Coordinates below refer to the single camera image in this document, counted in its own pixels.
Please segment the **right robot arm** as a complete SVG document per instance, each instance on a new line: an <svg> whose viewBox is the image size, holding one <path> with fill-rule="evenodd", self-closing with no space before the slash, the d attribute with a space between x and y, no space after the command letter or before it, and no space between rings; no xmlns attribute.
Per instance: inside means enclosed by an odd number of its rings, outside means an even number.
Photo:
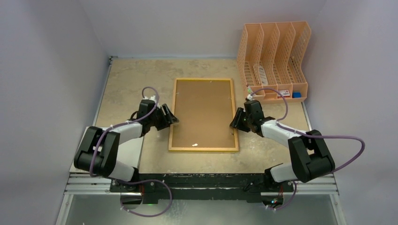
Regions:
<svg viewBox="0 0 398 225"><path fill-rule="evenodd" d="M265 117L257 100L249 100L237 109L230 127L244 132L253 132L272 139L288 148L290 163L282 163L264 172L263 184L270 191L276 190L284 181L308 182L335 169L334 159L318 130L308 132L291 127L282 128L273 117Z"/></svg>

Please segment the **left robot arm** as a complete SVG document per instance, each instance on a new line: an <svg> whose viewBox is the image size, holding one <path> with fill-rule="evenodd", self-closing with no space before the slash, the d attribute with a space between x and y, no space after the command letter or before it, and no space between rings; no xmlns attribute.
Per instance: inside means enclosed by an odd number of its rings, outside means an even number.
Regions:
<svg viewBox="0 0 398 225"><path fill-rule="evenodd" d="M88 172L91 176L120 180L129 192L140 185L138 168L117 159L119 146L127 141L144 137L152 127L158 131L178 123L179 119L166 104L143 99L139 108L123 123L108 128L90 126L86 129L73 166Z"/></svg>

